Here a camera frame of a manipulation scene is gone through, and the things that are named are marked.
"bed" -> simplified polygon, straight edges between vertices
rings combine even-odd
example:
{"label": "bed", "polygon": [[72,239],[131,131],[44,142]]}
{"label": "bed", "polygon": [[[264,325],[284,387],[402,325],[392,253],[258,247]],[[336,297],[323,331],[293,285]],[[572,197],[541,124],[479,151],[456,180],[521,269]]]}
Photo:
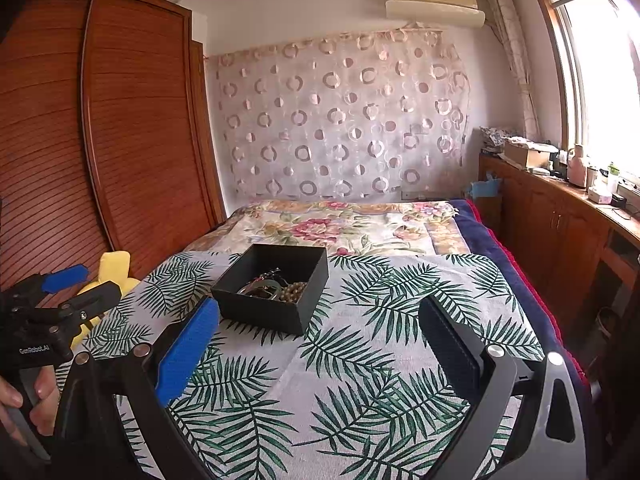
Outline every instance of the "bed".
{"label": "bed", "polygon": [[[516,356],[564,355],[589,435],[582,371],[540,297],[464,200],[247,206],[151,272],[82,349],[113,356],[153,341],[254,242],[324,246],[330,277],[303,337],[223,320],[170,405],[213,474],[420,478],[468,410],[419,333],[417,305],[427,292]],[[140,463],[159,476],[126,400],[119,402]],[[497,466],[518,406],[513,399],[478,476]]]}

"yellow plush toy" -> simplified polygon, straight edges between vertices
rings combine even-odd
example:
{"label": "yellow plush toy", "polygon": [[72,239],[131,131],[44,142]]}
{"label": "yellow plush toy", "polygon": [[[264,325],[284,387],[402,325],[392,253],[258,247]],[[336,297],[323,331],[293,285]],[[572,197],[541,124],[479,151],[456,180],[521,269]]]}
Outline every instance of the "yellow plush toy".
{"label": "yellow plush toy", "polygon": [[[113,282],[120,287],[120,293],[124,298],[125,295],[134,288],[140,280],[129,277],[129,264],[131,255],[127,251],[115,251],[114,253],[104,253],[100,258],[100,267],[98,268],[98,279],[84,286],[78,294],[94,288],[104,282]],[[80,327],[81,332],[71,343],[71,348],[75,348],[82,339],[86,337],[89,330],[94,328],[101,321],[101,317],[94,317],[91,321]]]}

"window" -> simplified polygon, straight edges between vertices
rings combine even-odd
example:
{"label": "window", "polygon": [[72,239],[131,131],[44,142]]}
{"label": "window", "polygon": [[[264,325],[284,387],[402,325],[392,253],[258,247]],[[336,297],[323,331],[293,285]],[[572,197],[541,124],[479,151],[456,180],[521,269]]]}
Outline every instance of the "window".
{"label": "window", "polygon": [[640,177],[640,92],[630,23],[610,0],[539,0],[559,67],[562,147]]}

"tissue box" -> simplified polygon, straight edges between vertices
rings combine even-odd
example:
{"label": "tissue box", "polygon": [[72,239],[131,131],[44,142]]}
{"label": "tissue box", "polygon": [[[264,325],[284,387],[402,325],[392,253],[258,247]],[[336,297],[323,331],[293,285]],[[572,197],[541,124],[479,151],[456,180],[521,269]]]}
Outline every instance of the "tissue box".
{"label": "tissue box", "polygon": [[596,204],[610,204],[611,203],[611,193],[605,187],[593,187],[589,188],[587,193],[589,200],[595,202]]}
{"label": "tissue box", "polygon": [[551,154],[505,142],[504,155],[525,168],[546,168]]}
{"label": "tissue box", "polygon": [[[306,282],[297,303],[237,294],[252,279],[275,267],[289,283]],[[253,244],[220,276],[211,295],[226,319],[304,335],[328,278],[324,247]]]}

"wooden wardrobe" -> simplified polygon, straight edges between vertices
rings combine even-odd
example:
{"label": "wooden wardrobe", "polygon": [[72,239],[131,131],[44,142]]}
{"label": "wooden wardrobe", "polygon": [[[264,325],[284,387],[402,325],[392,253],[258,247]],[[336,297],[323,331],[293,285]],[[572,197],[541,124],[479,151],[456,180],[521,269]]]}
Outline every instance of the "wooden wardrobe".
{"label": "wooden wardrobe", "polygon": [[143,278],[225,219],[202,63],[164,0],[27,4],[0,44],[2,289],[110,250]]}

